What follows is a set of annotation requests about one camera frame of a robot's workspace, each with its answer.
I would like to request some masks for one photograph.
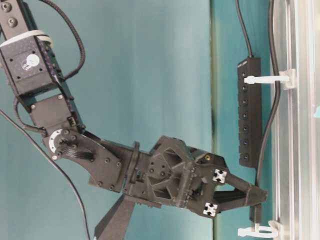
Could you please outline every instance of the teal backdrop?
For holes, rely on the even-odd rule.
[[[240,0],[240,8],[251,41],[253,55],[261,58],[263,76],[270,75],[268,42],[267,0]],[[237,65],[247,58],[248,50],[238,20],[235,0],[212,0],[212,106],[213,151],[224,156],[231,173],[255,183],[255,170],[239,165],[238,139],[238,85]],[[271,108],[270,87],[262,86],[263,126]],[[268,190],[266,203],[262,205],[262,225],[272,220],[272,156],[267,146],[263,162],[261,188]],[[215,221],[214,236],[217,240],[247,240],[238,236],[238,228],[251,226],[249,207],[219,214]]]
[[[26,2],[53,39],[63,72],[76,67],[78,48],[61,17],[38,0]],[[145,151],[161,135],[211,150],[208,0],[54,2],[86,47],[84,68],[68,83],[88,131],[130,146],[139,141]],[[0,78],[0,108],[13,116],[12,90],[3,73]],[[65,179],[4,120],[0,131],[0,239],[84,240],[81,211]],[[89,174],[77,164],[58,164],[83,198],[93,237],[120,195],[88,186]],[[211,220],[185,209],[137,206],[126,239],[211,240],[212,228]]]

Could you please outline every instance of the white plastic clip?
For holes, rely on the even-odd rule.
[[[263,238],[263,239],[272,239],[276,238],[279,235],[279,223],[276,221],[269,221],[269,226],[257,226],[256,229],[252,227],[247,228],[239,228],[238,236],[245,237],[255,237],[255,238]]]
[[[246,84],[274,84],[275,81],[283,83],[283,89],[294,89],[297,86],[297,74],[295,69],[281,71],[280,76],[248,76],[244,79]]]

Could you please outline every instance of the black cable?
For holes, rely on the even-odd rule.
[[[56,169],[58,170],[67,180],[69,183],[70,187],[72,188],[77,201],[80,204],[82,215],[83,215],[83,221],[84,221],[84,227],[87,235],[87,239],[90,240],[90,234],[89,234],[89,228],[88,228],[88,220],[87,220],[87,214],[86,214],[86,209],[85,205],[80,197],[80,194],[70,179],[70,177],[61,169],[61,167],[56,164],[47,154],[46,152],[36,143],[36,141],[23,129],[21,128],[17,123],[15,123],[7,114],[5,114],[1,109],[0,109],[0,115],[2,115],[9,123],[11,123],[17,130],[19,130],[30,142],[31,144],[48,160],[48,162]]]
[[[238,15],[238,18],[239,18],[239,21],[240,21],[240,25],[241,25],[241,28],[242,28],[242,32],[243,32],[243,35],[244,35],[245,43],[246,43],[246,46],[248,48],[249,58],[253,58],[250,40],[249,40],[249,37],[248,37],[247,29],[246,29],[246,26],[245,26],[245,23],[244,23],[244,19],[242,17],[240,6],[239,6],[239,0],[235,0],[235,6],[236,6],[236,13]]]
[[[15,97],[14,101],[13,101],[13,111],[14,111],[16,119],[17,119],[18,123],[21,125],[21,127],[23,129],[27,130],[27,131],[32,131],[32,132],[35,132],[35,133],[38,133],[38,134],[46,135],[47,131],[45,129],[28,125],[28,124],[26,124],[26,123],[24,123],[22,121],[22,119],[21,119],[21,117],[19,115],[19,111],[18,111],[18,104],[19,104],[19,101]]]
[[[58,7],[54,2],[52,2],[50,0],[39,0],[39,1],[49,5],[50,7],[52,7],[54,10],[56,10],[58,12],[58,14],[64,19],[64,21],[66,22],[66,24],[70,28],[70,30],[73,33],[73,36],[78,44],[79,51],[80,51],[80,62],[79,62],[78,67],[75,70],[71,71],[66,76],[64,76],[64,80],[66,81],[67,79],[72,78],[74,75],[76,75],[80,71],[80,69],[83,67],[83,65],[85,64],[86,51],[85,51],[84,44],[83,44],[75,26],[72,24],[71,20],[64,13],[64,11],[62,11],[62,9],[60,7]]]
[[[273,68],[273,74],[275,76],[279,76],[279,67],[278,67],[278,60],[277,60],[277,54],[276,54],[276,46],[275,46],[275,38],[274,38],[274,0],[269,0],[269,10],[268,10],[268,33],[269,33],[269,44],[270,44],[270,54],[271,54],[271,61],[272,61],[272,68]],[[280,96],[281,96],[281,83],[279,81],[275,81],[275,95],[273,100],[273,105],[271,109],[271,113],[267,122],[267,125],[264,130],[261,148],[259,152],[259,160],[258,160],[258,166],[256,170],[256,178],[255,178],[255,184],[257,186],[260,185],[260,178],[261,178],[261,170],[263,166],[263,160],[264,160],[264,154],[265,149],[267,146],[269,134],[271,131],[272,123],[275,119],[278,106],[280,103]]]

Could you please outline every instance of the screw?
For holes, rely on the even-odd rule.
[[[10,28],[14,28],[15,26],[18,25],[18,20],[16,18],[14,18],[14,17],[10,17],[8,19],[8,24],[9,24]]]
[[[1,5],[1,9],[2,9],[5,13],[8,13],[8,12],[11,11],[12,5],[11,5],[9,2],[4,2],[4,3],[2,3],[2,5]]]

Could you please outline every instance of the power outlet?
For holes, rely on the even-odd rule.
[[[261,84],[247,84],[248,76],[261,76],[260,58],[247,58],[237,66],[239,112],[239,162],[257,168],[262,140]]]

